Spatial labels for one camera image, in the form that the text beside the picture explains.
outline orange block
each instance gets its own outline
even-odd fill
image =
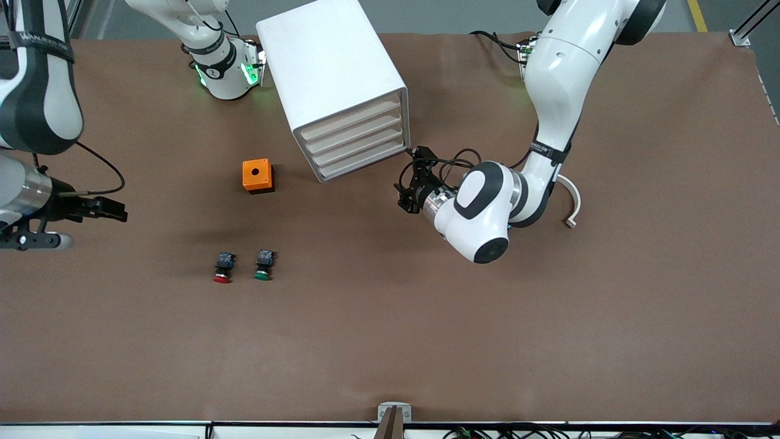
[[[265,194],[276,190],[274,167],[268,159],[247,160],[242,166],[243,186],[250,194]]]

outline white robotic arm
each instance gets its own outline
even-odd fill
[[[225,35],[213,15],[229,0],[126,0],[173,32],[195,60],[200,82],[219,99],[237,99],[262,81],[265,58],[254,41]]]
[[[636,44],[660,20],[665,0],[538,0],[552,18],[528,56],[525,82],[539,124],[519,172],[482,162],[456,194],[431,174],[438,158],[413,153],[412,187],[399,204],[422,209],[436,230],[466,259],[487,263],[509,246],[508,224],[528,227],[541,217],[571,148],[590,83],[612,45]]]
[[[78,141],[83,118],[73,86],[73,51],[62,0],[4,2],[16,72],[0,77],[0,146],[54,155]],[[124,205],[84,198],[73,187],[0,152],[0,249],[64,249],[64,234],[47,232],[52,221],[84,217],[126,221]],[[30,220],[40,220],[30,230]]]

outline brown table surface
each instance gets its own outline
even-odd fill
[[[497,47],[382,40],[416,145],[526,151],[535,112]],[[564,167],[579,226],[559,187],[486,266],[396,205],[407,157],[320,184],[274,89],[214,99],[176,41],[74,48],[82,140],[125,173],[129,222],[0,255],[0,419],[371,419],[387,400],[418,420],[778,418],[780,129],[725,34],[615,48]],[[260,157],[278,190],[251,196],[241,162]],[[41,160],[115,184],[79,148]],[[252,277],[261,248],[272,282]]]

